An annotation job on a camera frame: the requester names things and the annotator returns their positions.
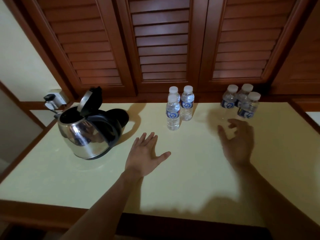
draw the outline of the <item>open kettle lid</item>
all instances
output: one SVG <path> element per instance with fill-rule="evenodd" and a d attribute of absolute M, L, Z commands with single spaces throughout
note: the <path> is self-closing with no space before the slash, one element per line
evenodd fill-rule
<path fill-rule="evenodd" d="M 82 97 L 77 111 L 81 116 L 87 117 L 96 112 L 102 105 L 102 89 L 101 87 L 90 88 Z"/>

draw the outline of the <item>person's left arm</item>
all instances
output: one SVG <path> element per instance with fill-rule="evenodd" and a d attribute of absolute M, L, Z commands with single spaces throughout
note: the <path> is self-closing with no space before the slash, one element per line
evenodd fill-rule
<path fill-rule="evenodd" d="M 136 138 L 125 164 L 125 170 L 114 185 L 62 236 L 66 239 L 113 239 L 131 191 L 138 180 L 151 173 L 171 153 L 151 157 L 158 136 L 152 132 Z"/>

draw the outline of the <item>louvered door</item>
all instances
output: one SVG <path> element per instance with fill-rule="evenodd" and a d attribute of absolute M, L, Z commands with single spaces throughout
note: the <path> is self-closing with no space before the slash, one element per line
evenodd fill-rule
<path fill-rule="evenodd" d="M 209 0 L 199 90 L 265 83 L 308 2 Z"/>
<path fill-rule="evenodd" d="M 79 96 L 135 96 L 111 0 L 21 1 Z"/>
<path fill-rule="evenodd" d="M 198 85 L 208 0 L 116 0 L 139 92 Z"/>
<path fill-rule="evenodd" d="M 272 94 L 320 94 L 320 2 L 271 86 Z"/>

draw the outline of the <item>person's right arm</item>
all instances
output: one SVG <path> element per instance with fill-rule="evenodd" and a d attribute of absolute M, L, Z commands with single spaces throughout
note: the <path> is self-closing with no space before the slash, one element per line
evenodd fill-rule
<path fill-rule="evenodd" d="M 237 128 L 228 139 L 222 126 L 218 134 L 224 155 L 235 170 L 251 203 L 263 218 L 272 237 L 277 239 L 320 239 L 320 226 L 289 202 L 250 163 L 254 148 L 254 129 L 245 121 L 228 120 Z"/>

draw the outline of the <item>clear plastic bottle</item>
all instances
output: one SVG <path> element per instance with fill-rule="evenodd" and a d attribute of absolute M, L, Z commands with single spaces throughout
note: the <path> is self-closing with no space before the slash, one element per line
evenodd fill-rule
<path fill-rule="evenodd" d="M 238 86 L 231 84 L 228 86 L 228 89 L 222 96 L 221 101 L 221 119 L 222 121 L 225 121 L 227 119 L 231 119 L 233 117 L 236 111 L 234 111 L 234 106 L 236 102 L 236 92 L 238 91 Z"/>
<path fill-rule="evenodd" d="M 166 107 L 167 124 L 168 129 L 171 131 L 176 131 L 180 126 L 180 104 L 178 98 L 175 94 L 170 94 L 168 96 L 168 103 Z"/>
<path fill-rule="evenodd" d="M 258 92 L 250 92 L 247 98 L 241 103 L 238 110 L 238 116 L 244 119 L 250 119 L 254 116 L 259 105 L 261 94 Z"/>
<path fill-rule="evenodd" d="M 248 96 L 249 92 L 251 92 L 253 88 L 254 88 L 254 86 L 251 85 L 251 84 L 248 84 L 248 83 L 243 84 L 242 88 L 240 89 L 240 91 L 235 96 L 237 98 L 237 100 L 234 103 L 234 105 L 239 108 L 240 105 L 241 105 L 241 102 L 246 99 L 246 97 Z"/>
<path fill-rule="evenodd" d="M 175 94 L 178 98 L 178 102 L 180 102 L 180 94 L 178 93 L 178 88 L 173 86 L 169 88 L 169 95 L 170 94 Z"/>
<path fill-rule="evenodd" d="M 195 95 L 193 94 L 192 86 L 185 86 L 181 96 L 181 119 L 184 121 L 189 121 L 192 119 L 193 111 L 193 101 L 195 100 Z"/>

